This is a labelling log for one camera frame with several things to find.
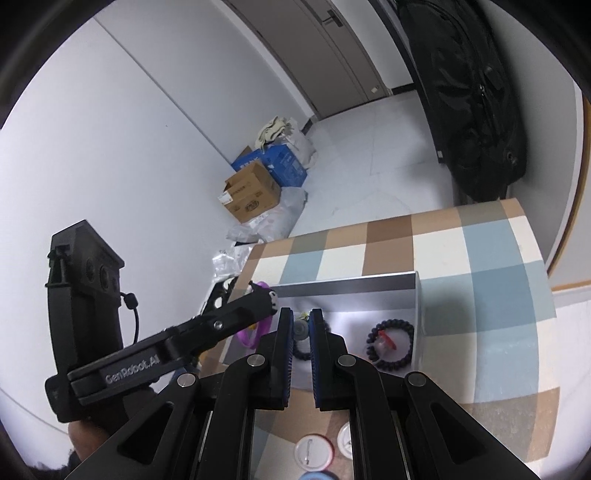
white sticker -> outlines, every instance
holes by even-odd
[[[232,201],[232,195],[230,195],[228,192],[224,192],[217,199],[222,202],[222,205],[227,205]]]

brown cardboard box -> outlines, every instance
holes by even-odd
[[[218,198],[240,222],[266,212],[279,203],[281,188],[260,160],[256,160],[226,180],[224,193]]]

table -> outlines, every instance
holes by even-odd
[[[424,351],[419,366],[524,462],[548,455],[560,401],[553,341],[556,312],[544,262],[515,199],[419,213],[257,245],[232,293],[269,285],[417,271]],[[225,369],[235,340],[202,359]],[[252,472],[297,479],[293,445],[325,434],[336,445],[346,413],[321,413],[292,391],[285,412],[257,412]],[[339,452],[331,466],[352,478]]]

cardboard box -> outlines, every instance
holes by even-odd
[[[255,160],[262,162],[280,187],[301,187],[308,176],[287,145],[273,145],[264,152],[258,149],[243,155],[232,163],[232,168],[240,171]]]
[[[226,180],[218,199],[240,223],[279,203],[281,188],[260,161],[253,161]]]

door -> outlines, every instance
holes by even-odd
[[[386,96],[373,64],[327,0],[226,0],[325,118]]]

